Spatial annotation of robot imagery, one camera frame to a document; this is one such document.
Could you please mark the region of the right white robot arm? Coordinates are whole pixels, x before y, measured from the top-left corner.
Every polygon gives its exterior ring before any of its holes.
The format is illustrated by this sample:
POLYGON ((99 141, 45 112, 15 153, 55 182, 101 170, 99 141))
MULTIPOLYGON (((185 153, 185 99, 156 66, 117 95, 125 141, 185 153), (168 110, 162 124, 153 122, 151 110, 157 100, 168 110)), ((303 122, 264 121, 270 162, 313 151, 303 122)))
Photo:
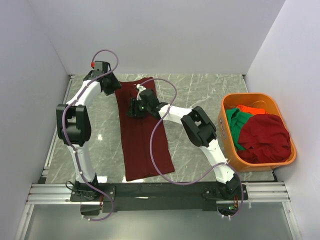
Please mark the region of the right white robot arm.
POLYGON ((178 123, 183 126, 190 142, 202 150, 211 168, 204 173, 206 176, 210 171, 214 171, 216 181, 222 184, 219 193, 222 198, 230 200, 234 198, 237 191, 240 191, 240 199, 243 201, 244 188, 237 171, 228 164, 228 159, 223 154, 216 134, 216 127, 200 107, 182 108, 173 106, 172 103, 160 102, 155 92, 150 88, 145 88, 142 84, 136 86, 137 96, 130 99, 128 115, 132 118, 151 115, 158 119, 153 128, 149 140, 149 154, 151 162, 157 171, 169 183, 187 186, 195 184, 199 179, 191 182, 175 182, 167 178, 158 168, 153 155, 153 139, 157 128, 163 121, 178 123))

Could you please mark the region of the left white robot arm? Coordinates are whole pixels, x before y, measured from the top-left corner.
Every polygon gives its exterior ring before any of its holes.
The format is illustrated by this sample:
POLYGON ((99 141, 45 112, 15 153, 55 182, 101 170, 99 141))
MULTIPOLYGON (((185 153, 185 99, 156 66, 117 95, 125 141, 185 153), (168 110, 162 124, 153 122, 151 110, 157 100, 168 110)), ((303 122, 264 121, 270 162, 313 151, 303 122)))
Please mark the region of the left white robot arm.
POLYGON ((100 93, 109 96, 122 87, 110 63, 92 61, 91 68, 76 94, 56 107, 57 135, 67 146, 75 168, 71 197, 78 201, 94 201, 102 196, 89 154, 92 127, 88 108, 100 93))

